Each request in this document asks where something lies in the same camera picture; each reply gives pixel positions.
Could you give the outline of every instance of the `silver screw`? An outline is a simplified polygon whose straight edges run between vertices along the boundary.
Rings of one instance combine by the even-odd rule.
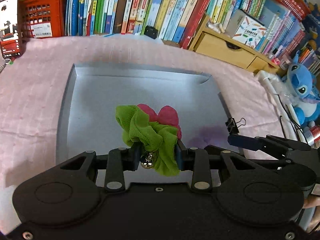
[[[25,239],[25,240],[32,240],[33,239],[33,235],[30,233],[30,232],[24,232],[22,234],[22,237]]]
[[[285,235],[286,240],[293,240],[296,237],[294,232],[289,232]]]
[[[207,189],[210,187],[210,184],[208,182],[205,182],[205,181],[199,181],[199,182],[196,182],[194,184],[195,188],[197,189]]]
[[[107,188],[109,189],[120,189],[122,187],[122,183],[119,181],[111,181],[107,184]]]

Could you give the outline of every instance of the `smartphone screen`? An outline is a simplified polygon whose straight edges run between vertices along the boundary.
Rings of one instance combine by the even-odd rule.
[[[20,56],[18,31],[18,0],[0,2],[0,45],[4,58]]]

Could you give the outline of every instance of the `white sticker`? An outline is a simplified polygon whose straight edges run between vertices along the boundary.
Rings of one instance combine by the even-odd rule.
[[[311,194],[320,196],[320,184],[315,185]]]
[[[39,23],[32,25],[33,35],[36,38],[52,37],[51,23]]]

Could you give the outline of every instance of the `pink tablecloth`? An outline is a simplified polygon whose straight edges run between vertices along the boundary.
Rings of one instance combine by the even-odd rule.
[[[62,95],[73,63],[157,64],[211,73],[247,136],[282,136],[267,93],[253,74],[225,62],[163,44],[125,38],[64,37],[32,40],[0,74],[0,189],[18,185],[55,165]],[[250,158],[270,158],[248,152]]]

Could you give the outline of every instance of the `green fabric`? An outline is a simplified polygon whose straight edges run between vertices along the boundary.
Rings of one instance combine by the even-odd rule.
[[[179,174],[174,158],[177,128],[149,122],[149,115],[137,106],[117,106],[116,120],[124,130],[122,139],[126,145],[131,147],[140,141],[147,152],[152,152],[155,158],[153,168],[157,172],[165,176]]]

